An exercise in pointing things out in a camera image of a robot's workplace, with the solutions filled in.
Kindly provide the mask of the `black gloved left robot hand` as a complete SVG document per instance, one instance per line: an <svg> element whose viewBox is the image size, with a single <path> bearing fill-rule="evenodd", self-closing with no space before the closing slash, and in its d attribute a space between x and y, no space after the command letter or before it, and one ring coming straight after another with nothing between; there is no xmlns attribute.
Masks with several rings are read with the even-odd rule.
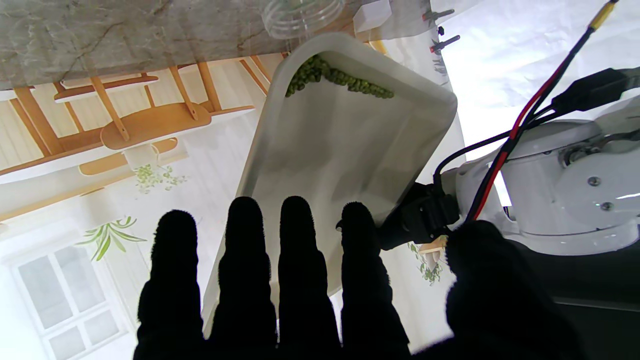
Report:
<svg viewBox="0 0 640 360"><path fill-rule="evenodd" d="M434 184L415 182L377 228L382 250L389 251L402 244L430 244L440 236L449 235L450 225L460 219L457 200Z"/></svg>

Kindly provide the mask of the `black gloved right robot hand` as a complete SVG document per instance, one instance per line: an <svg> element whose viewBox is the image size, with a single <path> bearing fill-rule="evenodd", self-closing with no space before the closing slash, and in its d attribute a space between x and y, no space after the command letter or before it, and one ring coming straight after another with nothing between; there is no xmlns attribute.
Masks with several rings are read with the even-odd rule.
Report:
<svg viewBox="0 0 640 360"><path fill-rule="evenodd" d="M411 353L393 305L373 217L362 203L342 210L342 330L311 209L286 198L279 217L279 305L258 203L230 205L219 262L218 305L205 338L192 215L171 210L157 224L150 278L138 305L135 360L585 360L582 341L517 248L488 221L448 237L455 282L446 296L452 336Z"/></svg>

